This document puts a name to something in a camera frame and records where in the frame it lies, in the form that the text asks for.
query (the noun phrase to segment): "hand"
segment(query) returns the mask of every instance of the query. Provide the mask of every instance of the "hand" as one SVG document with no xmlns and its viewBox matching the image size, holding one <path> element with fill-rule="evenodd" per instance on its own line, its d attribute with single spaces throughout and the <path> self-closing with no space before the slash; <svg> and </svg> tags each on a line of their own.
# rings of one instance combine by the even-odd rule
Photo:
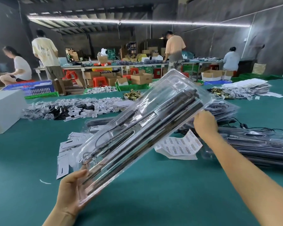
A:
<svg viewBox="0 0 283 226">
<path fill-rule="evenodd" d="M 76 217 L 87 203 L 79 206 L 77 195 L 77 180 L 86 176 L 87 170 L 75 171 L 64 177 L 59 186 L 55 209 Z"/>
<path fill-rule="evenodd" d="M 215 117 L 209 111 L 201 111 L 194 118 L 194 127 L 197 134 L 205 141 L 205 138 L 218 135 L 218 125 Z"/>
</svg>

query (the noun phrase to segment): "green tabletop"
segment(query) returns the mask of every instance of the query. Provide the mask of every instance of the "green tabletop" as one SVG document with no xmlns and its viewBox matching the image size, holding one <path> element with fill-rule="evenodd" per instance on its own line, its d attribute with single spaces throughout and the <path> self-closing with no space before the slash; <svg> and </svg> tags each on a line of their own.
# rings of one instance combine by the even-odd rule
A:
<svg viewBox="0 0 283 226">
<path fill-rule="evenodd" d="M 283 94 L 283 80 L 270 84 L 272 92 Z M 119 92 L 81 97 L 121 95 Z M 232 102 L 241 107 L 237 118 L 249 127 L 283 129 L 283 98 L 265 96 L 260 100 Z M 67 140 L 69 133 L 79 132 L 85 121 L 21 119 L 0 135 L 0 226 L 42 225 L 56 202 L 60 142 Z M 266 172 L 283 186 L 282 171 Z M 51 184 L 41 183 L 40 179 Z M 258 223 L 218 163 L 203 159 L 170 160 L 151 150 L 107 186 L 82 211 L 76 225 Z"/>
</svg>

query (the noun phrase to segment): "person in white shirt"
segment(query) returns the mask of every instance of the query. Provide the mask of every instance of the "person in white shirt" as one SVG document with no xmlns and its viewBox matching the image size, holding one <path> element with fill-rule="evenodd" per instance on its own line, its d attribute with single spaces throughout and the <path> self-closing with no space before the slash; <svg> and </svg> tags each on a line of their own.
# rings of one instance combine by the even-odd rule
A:
<svg viewBox="0 0 283 226">
<path fill-rule="evenodd" d="M 3 52 L 7 57 L 14 59 L 15 72 L 0 76 L 0 81 L 7 86 L 31 80 L 31 68 L 28 62 L 11 46 L 5 46 Z"/>
<path fill-rule="evenodd" d="M 240 56 L 236 52 L 236 47 L 231 47 L 230 52 L 228 52 L 224 59 L 223 70 L 237 71 L 238 64 L 240 62 Z"/>
<path fill-rule="evenodd" d="M 32 41 L 33 53 L 41 60 L 48 79 L 54 81 L 57 78 L 63 94 L 67 95 L 62 80 L 64 73 L 58 60 L 58 50 L 51 39 L 45 37 L 45 32 L 43 30 L 38 29 L 36 33 L 38 38 Z"/>
</svg>

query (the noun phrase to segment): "worker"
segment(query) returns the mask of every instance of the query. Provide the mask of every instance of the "worker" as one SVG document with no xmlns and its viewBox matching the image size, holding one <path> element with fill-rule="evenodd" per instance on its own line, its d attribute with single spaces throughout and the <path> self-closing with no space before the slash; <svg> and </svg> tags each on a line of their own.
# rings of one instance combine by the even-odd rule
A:
<svg viewBox="0 0 283 226">
<path fill-rule="evenodd" d="M 215 117 L 209 111 L 195 116 L 198 135 L 213 150 L 230 182 L 262 226 L 283 226 L 283 188 L 242 156 L 218 133 Z M 82 207 L 76 199 L 76 181 L 87 171 L 76 171 L 61 180 L 53 211 L 43 226 L 70 226 Z"/>
<path fill-rule="evenodd" d="M 33 53 L 41 60 L 47 74 L 47 78 L 54 81 L 56 78 L 61 86 L 64 95 L 68 95 L 62 78 L 63 70 L 58 60 L 58 50 L 53 41 L 45 37 L 45 32 L 41 29 L 36 31 L 37 37 L 32 41 Z"/>
<path fill-rule="evenodd" d="M 174 35 L 172 31 L 166 32 L 166 38 L 168 41 L 166 42 L 166 57 L 164 58 L 164 63 L 169 59 L 168 71 L 173 68 L 181 71 L 181 63 L 183 61 L 181 51 L 185 49 L 186 45 L 183 39 L 179 35 Z"/>
<path fill-rule="evenodd" d="M 31 80 L 31 68 L 28 62 L 11 46 L 5 46 L 3 52 L 7 57 L 14 59 L 15 72 L 0 76 L 0 81 L 7 86 Z"/>
<path fill-rule="evenodd" d="M 236 47 L 231 47 L 230 51 L 224 56 L 223 70 L 237 71 L 240 62 L 240 56 L 236 52 Z"/>
</svg>

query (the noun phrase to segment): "light blue shirt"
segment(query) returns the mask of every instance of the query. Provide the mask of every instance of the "light blue shirt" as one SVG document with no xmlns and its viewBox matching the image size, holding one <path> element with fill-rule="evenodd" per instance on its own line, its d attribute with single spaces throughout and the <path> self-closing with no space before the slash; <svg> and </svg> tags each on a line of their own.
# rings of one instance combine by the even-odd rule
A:
<svg viewBox="0 0 283 226">
<path fill-rule="evenodd" d="M 239 61 L 240 61 L 239 54 L 235 51 L 230 51 L 225 55 L 223 59 L 224 62 L 223 70 L 237 71 Z"/>
</svg>

